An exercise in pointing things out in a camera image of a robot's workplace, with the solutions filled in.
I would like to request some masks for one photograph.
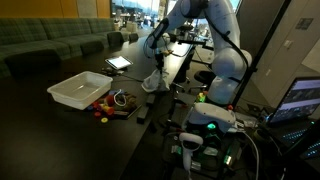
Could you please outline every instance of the yellow object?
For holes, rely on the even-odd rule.
[[[101,122],[102,122],[102,123],[108,122],[108,118],[102,118],[102,119],[101,119]]]

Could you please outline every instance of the desk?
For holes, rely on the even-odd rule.
[[[47,88],[83,71],[100,72],[105,58],[118,55],[134,63],[127,76],[146,78],[155,63],[144,57],[144,41],[72,58],[38,75],[1,79],[0,179],[119,179],[150,118],[137,124],[135,113],[128,120],[102,124],[92,112],[54,102]],[[119,88],[145,103],[141,83],[114,77],[111,89]]]

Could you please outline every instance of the screen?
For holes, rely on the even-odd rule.
[[[320,77],[296,78],[269,123],[280,123],[310,116],[320,104]]]
[[[115,69],[121,69],[132,64],[131,61],[129,61],[128,59],[125,59],[122,56],[106,59],[106,62],[109,63]]]

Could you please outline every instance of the box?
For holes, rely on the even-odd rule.
[[[112,78],[82,72],[47,89],[56,102],[83,110],[111,88]]]

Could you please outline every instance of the floor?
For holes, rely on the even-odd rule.
[[[144,27],[142,30],[139,29],[139,37],[148,35],[151,30],[152,28],[150,27]],[[185,89],[188,90],[188,87],[201,85],[193,78],[194,73],[198,70],[206,70],[206,67],[202,64],[192,62],[191,68],[187,72],[187,76],[190,78],[190,84],[182,84]],[[194,98],[198,92],[199,91],[197,90],[193,90],[186,96]],[[162,136],[162,133],[164,131],[164,124],[168,118],[171,100],[172,92],[158,95],[157,104],[153,107],[153,109],[157,110],[148,115],[151,117],[153,123],[151,123],[148,130],[145,132],[121,179],[163,179],[164,166],[162,163],[162,143],[164,137]],[[247,84],[236,108],[248,112],[249,109],[247,104],[256,105],[258,107],[268,106],[267,101],[251,81]],[[187,112],[188,108],[176,106],[172,120],[181,123]],[[183,169],[177,168],[174,171],[172,179],[187,179],[186,172]],[[193,179],[201,180],[208,178],[193,174]]]

